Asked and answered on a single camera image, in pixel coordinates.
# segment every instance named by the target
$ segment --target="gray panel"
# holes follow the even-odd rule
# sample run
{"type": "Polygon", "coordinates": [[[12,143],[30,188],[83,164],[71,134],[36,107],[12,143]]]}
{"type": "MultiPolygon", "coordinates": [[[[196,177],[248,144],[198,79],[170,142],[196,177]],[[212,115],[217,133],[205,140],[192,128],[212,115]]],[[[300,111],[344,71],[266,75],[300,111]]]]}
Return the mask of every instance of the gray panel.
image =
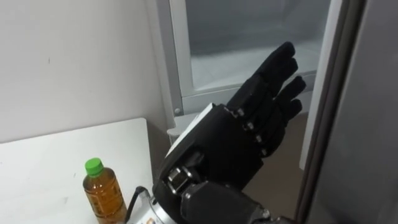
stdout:
{"type": "Polygon", "coordinates": [[[398,223],[397,9],[366,5],[307,223],[398,223]]]}
{"type": "Polygon", "coordinates": [[[169,76],[170,94],[172,97],[173,110],[179,108],[181,112],[176,116],[183,115],[180,80],[178,78],[177,56],[175,54],[172,17],[169,0],[156,0],[159,13],[160,32],[165,52],[167,75],[169,76]]]}

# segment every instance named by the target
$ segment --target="green bottle cap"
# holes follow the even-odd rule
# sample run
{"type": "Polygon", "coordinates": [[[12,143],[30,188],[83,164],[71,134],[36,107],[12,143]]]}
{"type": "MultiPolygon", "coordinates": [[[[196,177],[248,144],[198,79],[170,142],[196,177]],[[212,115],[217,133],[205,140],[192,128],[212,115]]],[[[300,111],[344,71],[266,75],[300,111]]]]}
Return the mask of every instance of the green bottle cap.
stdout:
{"type": "Polygon", "coordinates": [[[104,169],[104,165],[102,165],[101,159],[99,158],[92,158],[87,160],[85,167],[87,175],[89,177],[99,176],[102,170],[104,169]]]}

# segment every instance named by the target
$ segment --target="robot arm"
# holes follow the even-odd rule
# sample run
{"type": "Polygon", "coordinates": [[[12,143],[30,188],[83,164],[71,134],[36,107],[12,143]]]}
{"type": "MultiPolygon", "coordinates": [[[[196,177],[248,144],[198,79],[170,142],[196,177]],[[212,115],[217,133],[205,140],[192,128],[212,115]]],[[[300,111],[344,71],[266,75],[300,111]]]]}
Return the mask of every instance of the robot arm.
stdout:
{"type": "Polygon", "coordinates": [[[189,224],[294,224],[287,218],[271,220],[267,209],[242,192],[213,182],[188,188],[181,214],[189,224]]]}
{"type": "Polygon", "coordinates": [[[287,123],[302,109],[301,102],[294,99],[305,88],[301,77],[280,90],[297,71],[294,54],[290,42],[281,45],[227,105],[212,105],[167,155],[152,191],[157,205],[171,220],[178,224],[200,223],[183,215],[190,214],[190,206],[182,207],[190,189],[214,183],[240,192],[262,167],[262,158],[278,148],[287,123]]]}

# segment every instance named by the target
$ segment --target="black cable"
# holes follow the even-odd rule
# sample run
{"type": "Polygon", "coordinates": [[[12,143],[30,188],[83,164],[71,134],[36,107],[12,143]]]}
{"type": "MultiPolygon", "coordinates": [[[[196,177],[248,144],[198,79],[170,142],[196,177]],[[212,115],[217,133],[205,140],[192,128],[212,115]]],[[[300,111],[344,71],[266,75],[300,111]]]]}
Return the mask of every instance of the black cable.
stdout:
{"type": "Polygon", "coordinates": [[[132,209],[134,208],[134,204],[136,203],[136,200],[138,198],[138,195],[141,194],[141,192],[146,191],[147,189],[145,187],[142,186],[138,186],[136,188],[136,191],[134,192],[134,194],[132,195],[130,204],[129,204],[129,208],[127,209],[127,213],[126,213],[126,217],[124,217],[124,222],[127,223],[130,219],[131,216],[131,212],[132,209]]]}

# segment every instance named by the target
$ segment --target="brown liquid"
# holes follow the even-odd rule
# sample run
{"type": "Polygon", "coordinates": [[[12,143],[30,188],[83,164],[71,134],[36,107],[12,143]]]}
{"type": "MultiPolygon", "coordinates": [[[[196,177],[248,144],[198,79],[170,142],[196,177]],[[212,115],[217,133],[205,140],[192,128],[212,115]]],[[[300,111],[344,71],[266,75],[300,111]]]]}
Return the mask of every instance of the brown liquid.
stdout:
{"type": "Polygon", "coordinates": [[[112,169],[105,167],[97,177],[87,175],[83,187],[100,224],[124,221],[127,208],[112,169]]]}

